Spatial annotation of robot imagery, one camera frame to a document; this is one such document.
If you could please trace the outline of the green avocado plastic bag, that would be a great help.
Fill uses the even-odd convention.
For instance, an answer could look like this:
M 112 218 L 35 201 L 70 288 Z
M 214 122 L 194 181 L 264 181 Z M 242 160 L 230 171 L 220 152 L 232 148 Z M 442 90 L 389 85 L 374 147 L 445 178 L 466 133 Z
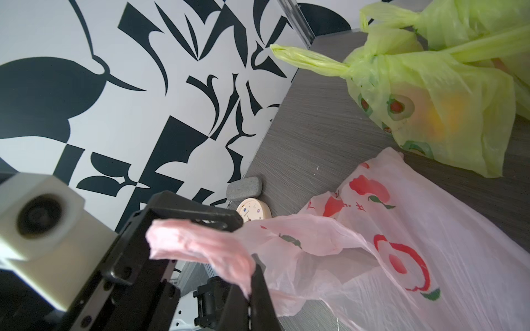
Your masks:
M 486 178 L 502 175 L 516 118 L 513 78 L 427 51 L 415 33 L 383 28 L 344 61 L 271 46 L 297 68 L 346 81 L 354 102 L 404 150 Z

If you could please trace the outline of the pink plastic bag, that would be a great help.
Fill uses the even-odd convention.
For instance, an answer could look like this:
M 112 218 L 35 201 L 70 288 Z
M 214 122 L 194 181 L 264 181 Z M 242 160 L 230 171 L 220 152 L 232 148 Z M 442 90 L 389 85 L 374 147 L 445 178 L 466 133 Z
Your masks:
M 207 263 L 275 314 L 324 302 L 352 330 L 528 330 L 529 253 L 392 148 L 295 215 L 233 233 L 155 220 L 151 259 Z

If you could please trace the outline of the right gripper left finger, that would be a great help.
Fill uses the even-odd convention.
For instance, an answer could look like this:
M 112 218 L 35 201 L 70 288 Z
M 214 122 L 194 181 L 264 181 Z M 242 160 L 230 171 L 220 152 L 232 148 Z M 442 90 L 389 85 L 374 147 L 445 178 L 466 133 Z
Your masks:
M 230 287 L 216 331 L 249 331 L 249 304 L 237 285 Z

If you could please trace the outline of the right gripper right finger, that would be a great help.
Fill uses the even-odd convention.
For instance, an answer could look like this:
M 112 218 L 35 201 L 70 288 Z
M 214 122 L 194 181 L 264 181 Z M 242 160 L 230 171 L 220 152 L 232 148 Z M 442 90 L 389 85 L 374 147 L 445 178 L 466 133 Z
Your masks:
M 260 265 L 256 265 L 251 277 L 251 295 L 249 297 L 251 331 L 281 331 L 282 327 L 267 288 Z

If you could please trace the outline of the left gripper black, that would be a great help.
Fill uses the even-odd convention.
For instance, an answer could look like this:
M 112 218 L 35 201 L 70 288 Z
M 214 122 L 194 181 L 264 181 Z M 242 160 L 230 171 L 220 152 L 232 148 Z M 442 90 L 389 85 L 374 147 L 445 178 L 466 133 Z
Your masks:
M 120 233 L 76 209 L 68 234 L 1 273 L 2 330 L 167 330 L 180 300 L 175 260 L 152 260 L 146 232 L 156 219 L 184 219 L 233 232 L 235 211 L 168 191 L 154 195 Z

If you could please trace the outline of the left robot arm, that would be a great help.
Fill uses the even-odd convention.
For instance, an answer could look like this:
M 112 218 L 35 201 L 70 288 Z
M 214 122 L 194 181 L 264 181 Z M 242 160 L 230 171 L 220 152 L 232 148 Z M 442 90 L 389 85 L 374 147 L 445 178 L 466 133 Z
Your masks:
M 183 295 L 176 259 L 149 259 L 156 219 L 190 219 L 232 232 L 233 211 L 163 192 L 116 233 L 73 195 L 39 193 L 1 209 L 2 330 L 197 330 L 215 328 L 230 285 L 210 278 Z

